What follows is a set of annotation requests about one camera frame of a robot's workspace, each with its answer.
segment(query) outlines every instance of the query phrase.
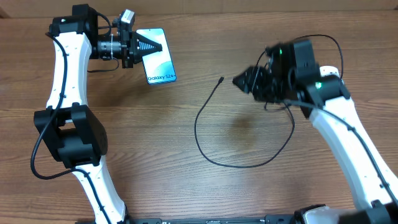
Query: tabletop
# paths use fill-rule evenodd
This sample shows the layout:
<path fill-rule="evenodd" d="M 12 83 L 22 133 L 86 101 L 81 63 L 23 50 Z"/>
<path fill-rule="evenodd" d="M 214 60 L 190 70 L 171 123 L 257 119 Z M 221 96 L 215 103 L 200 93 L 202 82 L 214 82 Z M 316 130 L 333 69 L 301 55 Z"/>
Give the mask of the tabletop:
<path fill-rule="evenodd" d="M 29 167 L 38 137 L 33 115 L 45 109 L 52 87 L 54 48 L 44 35 L 51 21 L 0 19 L 0 223 L 94 219 L 73 175 L 40 180 Z M 261 217 L 316 203 L 354 208 L 337 161 L 299 108 L 292 108 L 296 127 L 285 149 L 254 169 L 210 164 L 195 144 L 193 124 L 224 76 L 198 121 L 201 147 L 208 157 L 226 164 L 251 165 L 272 157 L 290 133 L 288 114 L 264 111 L 263 103 L 231 80 L 254 65 L 267 45 L 328 34 L 343 49 L 344 81 L 358 115 L 398 174 L 397 24 L 396 11 L 137 16 L 135 29 L 164 28 L 177 81 L 148 85 L 139 64 L 88 74 L 87 82 L 88 105 L 108 135 L 109 172 L 131 215 Z M 323 37 L 312 42 L 320 65 L 340 69 L 334 42 Z M 113 66 L 90 60 L 89 69 Z M 45 144 L 36 164 L 43 175 L 65 169 Z"/>

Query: wooden table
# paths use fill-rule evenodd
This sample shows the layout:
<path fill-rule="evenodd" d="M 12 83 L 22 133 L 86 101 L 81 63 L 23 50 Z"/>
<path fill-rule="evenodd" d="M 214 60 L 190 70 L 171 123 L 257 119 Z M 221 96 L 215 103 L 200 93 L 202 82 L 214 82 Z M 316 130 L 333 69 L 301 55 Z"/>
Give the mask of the wooden table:
<path fill-rule="evenodd" d="M 33 114 L 45 108 L 52 87 L 54 49 L 44 35 L 51 21 L 0 19 L 0 223 L 94 217 L 74 176 L 39 180 L 29 167 L 38 136 Z M 343 49 L 344 80 L 359 117 L 398 174 L 397 24 L 396 11 L 138 16 L 135 29 L 165 29 L 177 82 L 150 86 L 140 64 L 89 74 L 87 86 L 89 106 L 108 134 L 111 177 L 130 213 L 139 218 L 261 217 L 315 203 L 353 208 L 333 154 L 298 108 L 287 147 L 256 169 L 210 164 L 197 149 L 193 122 L 224 76 L 198 122 L 203 150 L 215 161 L 237 165 L 270 158 L 290 132 L 289 117 L 284 111 L 265 112 L 231 79 L 255 64 L 266 45 L 329 34 Z M 332 41 L 317 37 L 313 46 L 321 65 L 340 67 Z M 89 69 L 113 66 L 92 60 Z M 44 144 L 36 163 L 41 174 L 64 170 Z"/>

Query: black bracket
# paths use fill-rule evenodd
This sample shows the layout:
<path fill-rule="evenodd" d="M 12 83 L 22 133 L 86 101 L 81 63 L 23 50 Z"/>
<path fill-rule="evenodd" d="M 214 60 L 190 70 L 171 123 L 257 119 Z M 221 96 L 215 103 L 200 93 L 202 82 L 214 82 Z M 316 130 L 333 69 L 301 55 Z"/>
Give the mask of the black bracket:
<path fill-rule="evenodd" d="M 34 123 L 41 133 L 50 120 L 52 108 L 36 111 Z M 71 129 L 60 129 L 67 121 L 75 125 Z M 98 166 L 101 156 L 108 151 L 108 140 L 104 126 L 87 105 L 74 103 L 71 108 L 59 109 L 57 117 L 43 136 L 52 157 L 63 162 L 65 168 L 84 164 Z"/>

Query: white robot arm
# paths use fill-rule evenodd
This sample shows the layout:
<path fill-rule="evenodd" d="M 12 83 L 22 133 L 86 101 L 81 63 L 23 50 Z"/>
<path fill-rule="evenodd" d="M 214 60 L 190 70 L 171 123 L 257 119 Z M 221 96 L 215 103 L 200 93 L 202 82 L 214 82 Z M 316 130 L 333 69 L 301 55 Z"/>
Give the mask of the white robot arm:
<path fill-rule="evenodd" d="M 110 34 L 111 24 L 109 35 L 98 35 L 98 16 L 108 21 L 84 4 L 73 6 L 72 16 L 54 18 L 49 32 L 55 46 L 53 88 L 47 109 L 35 112 L 34 123 L 40 132 L 38 143 L 43 139 L 54 159 L 70 169 L 54 176 L 72 172 L 77 177 L 93 207 L 95 223 L 125 224 L 130 222 L 127 208 L 116 193 L 106 166 L 106 132 L 87 105 L 88 62 L 121 59 L 123 68 L 129 68 L 141 62 L 142 56 L 161 51 L 162 46 L 132 31 L 134 12 L 128 9 L 112 25 L 120 36 Z M 140 49 L 140 44 L 152 47 Z M 75 127 L 61 130 L 59 127 L 65 123 Z M 32 154 L 32 171 L 38 178 L 52 179 L 54 176 L 45 177 L 35 171 L 38 146 Z"/>
<path fill-rule="evenodd" d="M 390 214 L 398 212 L 398 179 L 363 128 L 337 68 L 319 67 L 309 40 L 277 44 L 264 53 L 270 57 L 268 67 L 249 67 L 233 83 L 257 101 L 301 107 L 335 155 L 358 210 L 343 215 L 347 211 L 312 206 L 296 212 L 297 221 L 351 224 L 396 218 Z"/>

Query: phone screen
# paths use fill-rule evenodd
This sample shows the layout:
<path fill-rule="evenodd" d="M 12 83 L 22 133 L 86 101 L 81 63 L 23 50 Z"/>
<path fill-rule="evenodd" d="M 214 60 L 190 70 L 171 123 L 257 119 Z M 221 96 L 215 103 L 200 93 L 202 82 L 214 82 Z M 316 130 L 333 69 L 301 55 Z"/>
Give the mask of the phone screen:
<path fill-rule="evenodd" d="M 163 51 L 142 57 L 148 84 L 174 82 L 175 75 L 173 61 L 170 56 L 169 46 L 162 28 L 139 29 L 138 34 L 162 44 Z"/>

